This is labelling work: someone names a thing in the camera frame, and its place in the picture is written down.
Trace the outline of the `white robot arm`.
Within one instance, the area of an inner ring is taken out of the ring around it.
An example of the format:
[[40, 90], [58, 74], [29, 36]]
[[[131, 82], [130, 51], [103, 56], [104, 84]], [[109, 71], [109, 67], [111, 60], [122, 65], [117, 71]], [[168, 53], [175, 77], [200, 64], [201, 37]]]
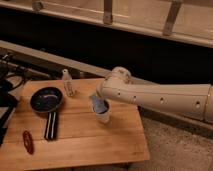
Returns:
[[126, 68], [115, 67], [97, 87], [97, 93], [104, 99], [183, 114], [213, 124], [211, 84], [134, 84]]

